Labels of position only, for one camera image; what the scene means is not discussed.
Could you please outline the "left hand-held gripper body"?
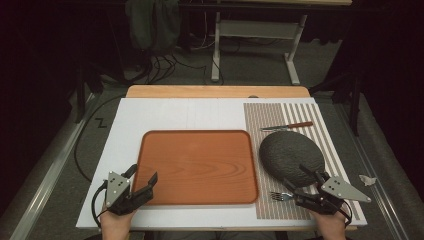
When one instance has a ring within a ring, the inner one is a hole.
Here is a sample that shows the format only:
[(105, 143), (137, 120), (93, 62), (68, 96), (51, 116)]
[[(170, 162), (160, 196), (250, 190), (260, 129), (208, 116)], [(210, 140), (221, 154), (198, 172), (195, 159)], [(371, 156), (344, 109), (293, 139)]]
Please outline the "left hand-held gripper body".
[(152, 198), (136, 197), (131, 191), (130, 179), (110, 172), (107, 180), (105, 206), (116, 215), (126, 215), (146, 204)]

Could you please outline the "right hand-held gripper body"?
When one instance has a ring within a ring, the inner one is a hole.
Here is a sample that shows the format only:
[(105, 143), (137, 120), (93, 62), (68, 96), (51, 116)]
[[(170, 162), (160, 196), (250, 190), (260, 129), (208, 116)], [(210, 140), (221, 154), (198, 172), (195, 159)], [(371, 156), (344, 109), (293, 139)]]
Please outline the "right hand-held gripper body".
[(338, 212), (345, 200), (369, 203), (371, 198), (346, 182), (342, 177), (319, 177), (317, 193), (310, 194), (296, 189), (293, 193), (295, 204), (319, 214), (333, 215)]

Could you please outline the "silver fork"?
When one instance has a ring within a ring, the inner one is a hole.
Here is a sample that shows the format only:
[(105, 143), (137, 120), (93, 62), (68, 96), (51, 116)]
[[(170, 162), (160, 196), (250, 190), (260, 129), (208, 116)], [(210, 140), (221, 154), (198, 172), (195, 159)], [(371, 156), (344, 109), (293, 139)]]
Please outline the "silver fork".
[(286, 202), (289, 200), (293, 200), (294, 196), (290, 193), (280, 193), (280, 192), (271, 192), (270, 197), (276, 201)]

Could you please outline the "dark textured oval plate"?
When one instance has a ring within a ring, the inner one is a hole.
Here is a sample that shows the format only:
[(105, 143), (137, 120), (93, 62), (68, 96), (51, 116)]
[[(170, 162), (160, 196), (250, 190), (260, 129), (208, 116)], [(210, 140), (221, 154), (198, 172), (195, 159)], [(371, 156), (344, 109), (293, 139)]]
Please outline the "dark textured oval plate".
[(310, 138), (296, 132), (280, 131), (266, 136), (259, 147), (259, 158), (264, 169), (280, 182), (288, 180), (296, 187), (307, 187), (315, 178), (300, 166), (315, 172), (325, 170), (325, 159), (320, 148)]

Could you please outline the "brown wooden tray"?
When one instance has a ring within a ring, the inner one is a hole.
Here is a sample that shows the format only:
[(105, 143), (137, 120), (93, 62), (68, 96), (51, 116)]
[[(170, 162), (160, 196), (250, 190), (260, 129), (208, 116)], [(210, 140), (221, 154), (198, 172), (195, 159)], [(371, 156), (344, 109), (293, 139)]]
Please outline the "brown wooden tray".
[(258, 198), (244, 130), (157, 130), (141, 142), (133, 188), (158, 175), (152, 205), (251, 204)]

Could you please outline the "knife with brown handle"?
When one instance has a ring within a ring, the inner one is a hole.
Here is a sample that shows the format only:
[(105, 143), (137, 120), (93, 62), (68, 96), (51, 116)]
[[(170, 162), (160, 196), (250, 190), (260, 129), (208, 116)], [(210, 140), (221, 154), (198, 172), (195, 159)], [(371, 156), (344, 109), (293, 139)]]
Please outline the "knife with brown handle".
[(292, 123), (292, 124), (287, 124), (287, 125), (263, 127), (263, 128), (260, 128), (260, 131), (273, 132), (273, 131), (283, 131), (283, 130), (287, 130), (287, 129), (310, 127), (310, 126), (313, 126), (313, 122), (307, 121), (307, 122)]

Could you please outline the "person's left hand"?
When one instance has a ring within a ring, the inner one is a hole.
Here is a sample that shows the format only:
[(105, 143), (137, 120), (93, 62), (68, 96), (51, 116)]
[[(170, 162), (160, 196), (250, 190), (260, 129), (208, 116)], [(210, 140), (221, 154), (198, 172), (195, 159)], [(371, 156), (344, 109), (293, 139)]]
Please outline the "person's left hand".
[(100, 223), (103, 233), (129, 233), (131, 221), (135, 211), (126, 215), (116, 215), (110, 211), (106, 211), (100, 216)]

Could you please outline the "person's right hand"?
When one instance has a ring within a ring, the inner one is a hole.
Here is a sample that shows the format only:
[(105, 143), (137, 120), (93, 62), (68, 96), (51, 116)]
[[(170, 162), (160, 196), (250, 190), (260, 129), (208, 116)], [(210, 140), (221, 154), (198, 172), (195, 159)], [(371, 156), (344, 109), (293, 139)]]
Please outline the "person's right hand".
[(312, 211), (318, 229), (325, 236), (336, 236), (345, 233), (345, 216), (340, 212), (333, 215), (323, 215)]

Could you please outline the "white foam board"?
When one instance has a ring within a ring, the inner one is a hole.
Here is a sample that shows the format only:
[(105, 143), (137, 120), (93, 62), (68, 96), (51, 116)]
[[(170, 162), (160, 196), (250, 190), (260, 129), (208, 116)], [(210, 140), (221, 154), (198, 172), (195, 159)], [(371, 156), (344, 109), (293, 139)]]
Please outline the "white foam board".
[[(315, 103), (314, 99), (248, 98), (125, 98), (121, 100), (100, 157), (77, 227), (96, 226), (91, 211), (103, 202), (95, 190), (110, 172), (122, 173), (137, 163), (143, 136), (153, 130), (244, 130), (245, 103)], [(218, 226), (264, 226), (257, 218), (255, 202), (231, 205), (152, 205), (134, 216), (136, 230)]]

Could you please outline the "striped placemat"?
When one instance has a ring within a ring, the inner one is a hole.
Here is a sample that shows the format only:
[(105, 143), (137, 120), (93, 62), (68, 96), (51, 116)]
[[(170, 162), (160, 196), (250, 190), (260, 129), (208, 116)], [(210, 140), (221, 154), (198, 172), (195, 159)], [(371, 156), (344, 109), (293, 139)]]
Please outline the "striped placemat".
[(325, 170), (331, 176), (340, 176), (349, 182), (319, 106), (316, 103), (245, 103), (244, 112), (247, 132), (252, 141), (259, 187), (259, 197), (255, 203), (257, 218), (311, 223), (308, 211), (296, 206), (293, 200), (276, 201), (269, 196), (270, 192), (282, 193), (287, 192), (287, 189), (262, 167), (259, 160), (259, 147), (268, 135), (268, 132), (261, 131), (263, 127), (312, 121), (312, 126), (295, 129), (295, 132), (307, 136), (320, 148), (325, 160)]

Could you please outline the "black metal stand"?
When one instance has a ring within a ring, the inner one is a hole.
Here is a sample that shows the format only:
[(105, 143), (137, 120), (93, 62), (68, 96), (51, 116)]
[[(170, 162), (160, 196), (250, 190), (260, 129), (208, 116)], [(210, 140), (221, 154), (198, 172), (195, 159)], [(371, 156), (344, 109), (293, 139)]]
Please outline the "black metal stand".
[(310, 95), (333, 89), (331, 97), (334, 103), (350, 104), (348, 124), (355, 136), (358, 136), (358, 114), (362, 72), (351, 67), (337, 76), (331, 77), (308, 89)]
[(89, 89), (91, 93), (100, 94), (103, 92), (103, 85), (97, 66), (81, 58), (76, 77), (76, 123), (80, 123), (86, 113), (86, 89)]

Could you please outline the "wooden table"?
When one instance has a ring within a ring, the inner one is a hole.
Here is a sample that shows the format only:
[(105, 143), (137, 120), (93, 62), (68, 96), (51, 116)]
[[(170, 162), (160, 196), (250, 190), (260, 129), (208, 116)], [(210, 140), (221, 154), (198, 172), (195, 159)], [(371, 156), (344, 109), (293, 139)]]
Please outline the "wooden table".
[[(253, 100), (265, 98), (278, 99), (309, 99), (312, 97), (302, 86), (202, 86), (202, 85), (135, 85), (131, 86), (127, 98), (248, 98)], [(268, 220), (263, 220), (264, 226), (218, 226), (207, 224), (206, 227), (165, 228), (165, 231), (312, 231), (315, 229), (311, 220), (303, 223), (288, 223), (286, 220), (276, 220), (272, 226)]]

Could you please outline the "dark hanging cloth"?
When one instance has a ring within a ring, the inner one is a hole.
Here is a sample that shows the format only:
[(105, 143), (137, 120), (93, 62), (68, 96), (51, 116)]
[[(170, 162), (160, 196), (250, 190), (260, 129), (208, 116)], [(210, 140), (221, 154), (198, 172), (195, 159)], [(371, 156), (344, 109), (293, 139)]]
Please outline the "dark hanging cloth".
[(165, 55), (175, 48), (181, 26), (179, 0), (127, 0), (125, 14), (136, 49)]

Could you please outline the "metal floor rail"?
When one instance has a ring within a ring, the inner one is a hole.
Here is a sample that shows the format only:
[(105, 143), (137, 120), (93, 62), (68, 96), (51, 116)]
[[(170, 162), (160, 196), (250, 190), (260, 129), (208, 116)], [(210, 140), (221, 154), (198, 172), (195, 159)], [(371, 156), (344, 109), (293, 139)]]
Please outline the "metal floor rail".
[(367, 177), (376, 177), (376, 181), (372, 185), (366, 186), (366, 189), (372, 192), (372, 203), (379, 209), (392, 240), (409, 240), (396, 213), (393, 201), (391, 200), (388, 192), (384, 189), (384, 186), (381, 184), (381, 178), (375, 171), (372, 161), (366, 153), (366, 149), (361, 142), (360, 137), (356, 136), (349, 126), (346, 107), (344, 105), (335, 104), (334, 108), (343, 125), (344, 131), (349, 135), (352, 145), (355, 148), (355, 153), (358, 155), (357, 162), (360, 165), (360, 171), (357, 176), (363, 174)]
[(83, 127), (88, 122), (88, 114), (94, 110), (99, 97), (99, 94), (91, 93), (88, 96), (88, 99), (84, 101), (86, 104), (86, 113), (82, 115), (79, 123), (73, 124), (71, 132), (62, 144), (63, 148), (53, 156), (49, 169), (38, 185), (36, 192), (34, 193), (9, 240), (27, 240), (30, 236), (55, 188), (56, 183), (58, 182), (71, 151), (76, 144), (77, 138), (80, 136)]

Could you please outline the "white metal desk frame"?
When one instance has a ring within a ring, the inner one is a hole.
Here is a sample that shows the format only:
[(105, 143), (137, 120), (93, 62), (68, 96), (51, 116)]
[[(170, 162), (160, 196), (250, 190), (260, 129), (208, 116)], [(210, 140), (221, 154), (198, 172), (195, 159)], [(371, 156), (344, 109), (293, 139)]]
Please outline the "white metal desk frame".
[(294, 64), (294, 57), (303, 34), (307, 15), (301, 15), (294, 23), (247, 21), (247, 20), (222, 20), (221, 13), (216, 14), (214, 51), (212, 55), (211, 80), (218, 82), (220, 71), (220, 40), (222, 37), (260, 38), (290, 40), (291, 49), (285, 52), (283, 60), (288, 70), (292, 85), (299, 85), (300, 80)]

